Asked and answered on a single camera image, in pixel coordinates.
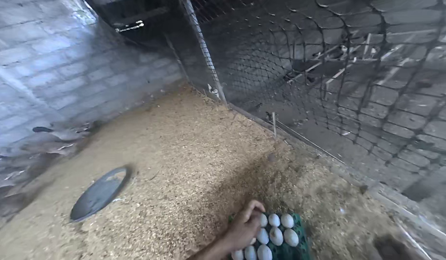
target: mesh net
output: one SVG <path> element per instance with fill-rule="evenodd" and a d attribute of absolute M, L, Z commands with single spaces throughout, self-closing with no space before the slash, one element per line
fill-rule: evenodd
<path fill-rule="evenodd" d="M 202 92 L 221 85 L 253 115 L 275 112 L 284 130 L 413 200 L 429 194 L 411 185 L 446 165 L 446 0 L 95 5 L 118 5 L 104 13 L 122 30 L 144 21 L 134 41 L 168 38 Z"/>

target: green egg tray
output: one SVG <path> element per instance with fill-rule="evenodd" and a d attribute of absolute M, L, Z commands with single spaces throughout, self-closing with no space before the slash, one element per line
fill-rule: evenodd
<path fill-rule="evenodd" d="M 271 213 L 264 213 L 266 218 L 268 218 Z M 292 228 L 295 233 L 298 235 L 298 245 L 296 247 L 289 246 L 285 241 L 280 245 L 274 245 L 271 240 L 267 244 L 267 246 L 271 249 L 273 253 L 273 260 L 312 260 L 310 256 L 310 250 L 308 247 L 308 240 L 305 233 L 305 228 L 301 221 L 300 215 L 297 213 L 289 213 L 294 219 L 294 227 Z M 276 213 L 276 215 L 281 218 L 282 213 Z M 234 219 L 234 215 L 229 216 L 229 222 L 231 223 Z M 268 223 L 265 227 L 268 234 L 271 231 L 271 225 Z M 285 227 L 282 225 L 279 226 L 279 229 L 284 234 Z M 258 247 L 261 243 L 257 240 L 253 245 L 255 247 L 255 251 L 258 250 Z"/>

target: floor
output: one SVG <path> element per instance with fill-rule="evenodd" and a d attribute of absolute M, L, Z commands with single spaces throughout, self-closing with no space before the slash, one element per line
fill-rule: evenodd
<path fill-rule="evenodd" d="M 81 193 L 122 165 L 133 176 L 118 199 L 71 223 Z M 394 230 L 382 205 L 314 153 L 187 87 L 111 121 L 39 185 L 0 230 L 0 259 L 184 259 L 251 198 L 268 211 L 300 213 L 322 260 L 364 259 L 366 242 Z"/>

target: hand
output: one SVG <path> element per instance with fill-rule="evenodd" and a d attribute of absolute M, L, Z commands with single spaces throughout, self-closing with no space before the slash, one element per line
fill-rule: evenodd
<path fill-rule="evenodd" d="M 260 230 L 260 215 L 265 212 L 261 202 L 250 201 L 236 216 L 222 237 L 230 251 L 236 251 L 250 245 Z"/>

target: egg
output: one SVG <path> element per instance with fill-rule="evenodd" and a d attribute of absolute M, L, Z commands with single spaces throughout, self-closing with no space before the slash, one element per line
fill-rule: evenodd
<path fill-rule="evenodd" d="M 281 221 L 279 220 L 279 217 L 276 214 L 271 214 L 268 217 L 268 222 L 273 227 L 279 227 L 279 225 L 281 224 Z"/>
<path fill-rule="evenodd" d="M 282 236 L 282 232 L 278 227 L 272 227 L 270 230 L 270 239 L 271 242 L 277 246 L 282 245 L 284 238 Z"/>
<path fill-rule="evenodd" d="M 272 260 L 273 253 L 267 245 L 260 245 L 257 250 L 258 259 L 260 260 Z"/>
<path fill-rule="evenodd" d="M 244 249 L 244 256 L 246 260 L 257 260 L 257 252 L 253 246 L 247 246 Z"/>
<path fill-rule="evenodd" d="M 281 216 L 281 224 L 286 228 L 294 227 L 294 218 L 289 214 L 282 214 Z"/>
<path fill-rule="evenodd" d="M 268 224 L 268 219 L 266 218 L 265 214 L 260 215 L 260 222 L 262 228 L 266 227 L 266 225 Z"/>
<path fill-rule="evenodd" d="M 285 229 L 284 240 L 291 247 L 296 247 L 298 245 L 298 235 L 290 228 Z"/>
<path fill-rule="evenodd" d="M 244 253 L 242 250 L 234 251 L 231 253 L 233 260 L 244 260 Z"/>
<path fill-rule="evenodd" d="M 258 241 L 260 241 L 261 244 L 265 244 L 265 245 L 270 241 L 270 239 L 268 237 L 268 233 L 266 232 L 266 229 L 260 228 L 260 231 L 258 232 L 258 235 L 257 235 L 257 239 L 258 239 Z"/>

